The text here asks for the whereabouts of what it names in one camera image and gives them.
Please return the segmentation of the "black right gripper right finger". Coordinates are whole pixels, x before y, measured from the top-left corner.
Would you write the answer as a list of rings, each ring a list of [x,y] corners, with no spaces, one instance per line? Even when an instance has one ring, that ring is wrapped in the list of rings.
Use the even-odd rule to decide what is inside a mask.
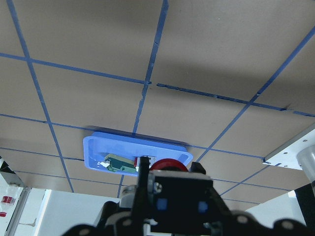
[[[192,236],[226,236],[231,232],[232,212],[214,189],[214,183],[206,175],[204,167],[191,164],[192,180],[190,196],[190,234]]]

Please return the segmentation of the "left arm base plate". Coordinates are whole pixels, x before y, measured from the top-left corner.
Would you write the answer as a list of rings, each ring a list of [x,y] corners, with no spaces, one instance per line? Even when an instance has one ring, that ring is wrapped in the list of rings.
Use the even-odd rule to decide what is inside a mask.
[[[315,125],[312,124],[273,150],[263,164],[302,170],[315,163]]]

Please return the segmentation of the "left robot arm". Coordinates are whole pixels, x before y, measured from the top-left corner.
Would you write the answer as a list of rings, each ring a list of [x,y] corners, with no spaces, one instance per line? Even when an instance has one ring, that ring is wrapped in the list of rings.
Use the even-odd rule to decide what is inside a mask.
[[[308,177],[313,193],[315,192],[315,146],[309,146],[300,151],[297,156],[299,166]]]

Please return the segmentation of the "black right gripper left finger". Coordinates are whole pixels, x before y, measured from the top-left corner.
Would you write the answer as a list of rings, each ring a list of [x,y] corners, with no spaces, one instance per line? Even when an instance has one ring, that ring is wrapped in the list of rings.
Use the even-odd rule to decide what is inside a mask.
[[[135,236],[143,236],[144,220],[148,214],[149,158],[140,157],[137,188],[131,210],[131,229]]]

